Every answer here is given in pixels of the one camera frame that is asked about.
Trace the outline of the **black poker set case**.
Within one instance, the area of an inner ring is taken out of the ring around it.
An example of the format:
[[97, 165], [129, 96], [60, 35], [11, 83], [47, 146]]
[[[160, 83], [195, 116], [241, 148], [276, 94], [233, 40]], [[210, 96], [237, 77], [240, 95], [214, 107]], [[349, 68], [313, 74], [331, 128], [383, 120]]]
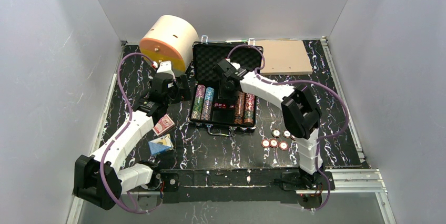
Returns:
[[241, 92], [238, 77], [261, 67], [263, 48], [247, 42], [194, 42], [195, 88], [188, 121], [198, 127], [253, 131], [257, 97]]

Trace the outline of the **purple white chip stack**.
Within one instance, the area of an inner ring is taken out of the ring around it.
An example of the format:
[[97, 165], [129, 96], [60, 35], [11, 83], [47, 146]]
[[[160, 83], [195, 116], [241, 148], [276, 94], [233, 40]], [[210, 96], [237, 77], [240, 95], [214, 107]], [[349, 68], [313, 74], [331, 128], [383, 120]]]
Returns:
[[204, 85], [197, 85], [195, 97], [196, 98], [204, 98], [206, 92], [206, 86]]

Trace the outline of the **light blue chip stack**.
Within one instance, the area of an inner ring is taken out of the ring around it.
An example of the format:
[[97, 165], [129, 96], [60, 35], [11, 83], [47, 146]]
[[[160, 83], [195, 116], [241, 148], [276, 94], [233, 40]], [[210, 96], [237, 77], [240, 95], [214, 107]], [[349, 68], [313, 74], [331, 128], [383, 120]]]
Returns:
[[205, 90], [204, 100], [213, 101], [215, 94], [215, 89], [212, 87], [207, 87]]

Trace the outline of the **red playing card deck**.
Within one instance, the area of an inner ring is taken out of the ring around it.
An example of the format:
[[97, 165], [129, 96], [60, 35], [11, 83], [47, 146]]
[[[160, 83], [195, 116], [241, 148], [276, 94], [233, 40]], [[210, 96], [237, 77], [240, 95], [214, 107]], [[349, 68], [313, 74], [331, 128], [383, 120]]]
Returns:
[[175, 126], [175, 122], [171, 119], [168, 114], [162, 116], [162, 118], [154, 125], [153, 131], [156, 136], [161, 136], [168, 132]]

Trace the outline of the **blue playing card deck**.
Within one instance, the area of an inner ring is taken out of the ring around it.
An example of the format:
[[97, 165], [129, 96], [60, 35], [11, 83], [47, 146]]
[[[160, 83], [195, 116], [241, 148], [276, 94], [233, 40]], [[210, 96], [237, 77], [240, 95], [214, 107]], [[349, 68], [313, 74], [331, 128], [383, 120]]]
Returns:
[[166, 134], [148, 142], [149, 150], [152, 156], [173, 150], [174, 146], [170, 134]]

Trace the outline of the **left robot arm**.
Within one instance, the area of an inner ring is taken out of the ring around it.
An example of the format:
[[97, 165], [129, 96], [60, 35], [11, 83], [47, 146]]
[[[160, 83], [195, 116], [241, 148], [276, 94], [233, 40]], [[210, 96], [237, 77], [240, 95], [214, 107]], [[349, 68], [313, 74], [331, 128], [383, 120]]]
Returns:
[[120, 196], [150, 184], [156, 165], [141, 161], [125, 169], [121, 166], [142, 138], [158, 130], [158, 123], [166, 121], [167, 108], [188, 99], [187, 77], [175, 76], [170, 61], [159, 63], [148, 92], [135, 102], [123, 125], [92, 154], [80, 155], [75, 161], [73, 195], [104, 210], [120, 205], [126, 211], [137, 213], [138, 210], [127, 207]]

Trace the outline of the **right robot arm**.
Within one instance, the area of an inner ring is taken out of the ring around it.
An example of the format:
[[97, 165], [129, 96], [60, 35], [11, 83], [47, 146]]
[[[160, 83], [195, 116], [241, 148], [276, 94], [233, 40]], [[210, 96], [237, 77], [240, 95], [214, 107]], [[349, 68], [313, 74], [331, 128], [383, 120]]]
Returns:
[[318, 183], [323, 164], [318, 143], [321, 110], [310, 88], [279, 84], [255, 71], [237, 67], [227, 59], [212, 69], [226, 89], [253, 94], [280, 108], [285, 128], [295, 137], [298, 146], [301, 183], [308, 187]]

